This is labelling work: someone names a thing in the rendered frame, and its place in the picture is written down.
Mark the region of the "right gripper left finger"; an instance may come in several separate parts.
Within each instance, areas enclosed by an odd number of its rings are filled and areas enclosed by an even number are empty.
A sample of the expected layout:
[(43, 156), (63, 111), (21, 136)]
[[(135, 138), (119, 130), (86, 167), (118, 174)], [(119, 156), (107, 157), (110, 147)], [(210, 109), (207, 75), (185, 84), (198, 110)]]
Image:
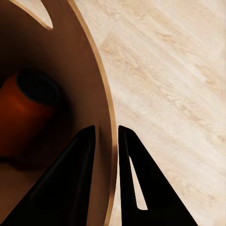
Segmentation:
[(77, 132), (0, 226), (87, 226), (95, 144), (94, 125)]

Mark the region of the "trash can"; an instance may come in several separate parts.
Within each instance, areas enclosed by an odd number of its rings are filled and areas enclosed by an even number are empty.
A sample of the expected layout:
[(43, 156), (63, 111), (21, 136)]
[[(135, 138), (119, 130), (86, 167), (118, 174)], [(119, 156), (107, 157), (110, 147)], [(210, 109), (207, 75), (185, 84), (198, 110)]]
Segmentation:
[(97, 45), (74, 0), (41, 0), (53, 28), (17, 0), (0, 0), (0, 89), (21, 71), (50, 77), (54, 117), (21, 153), (0, 156), (0, 224), (80, 130), (95, 126), (87, 226), (109, 226), (118, 139), (112, 94)]

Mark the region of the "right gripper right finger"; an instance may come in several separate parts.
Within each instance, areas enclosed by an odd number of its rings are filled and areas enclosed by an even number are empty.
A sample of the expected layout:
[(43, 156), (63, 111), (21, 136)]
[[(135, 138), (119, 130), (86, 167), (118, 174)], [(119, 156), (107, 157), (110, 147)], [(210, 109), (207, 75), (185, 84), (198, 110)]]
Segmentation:
[[(198, 226), (136, 133), (118, 126), (122, 226)], [(132, 160), (148, 210), (137, 207)]]

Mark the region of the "can of soda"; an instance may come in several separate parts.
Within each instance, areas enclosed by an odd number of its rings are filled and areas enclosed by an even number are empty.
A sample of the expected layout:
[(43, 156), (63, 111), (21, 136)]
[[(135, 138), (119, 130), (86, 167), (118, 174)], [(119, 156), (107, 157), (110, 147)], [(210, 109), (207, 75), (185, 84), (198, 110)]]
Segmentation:
[(21, 153), (59, 109), (60, 90), (43, 73), (24, 70), (0, 89), (0, 156)]

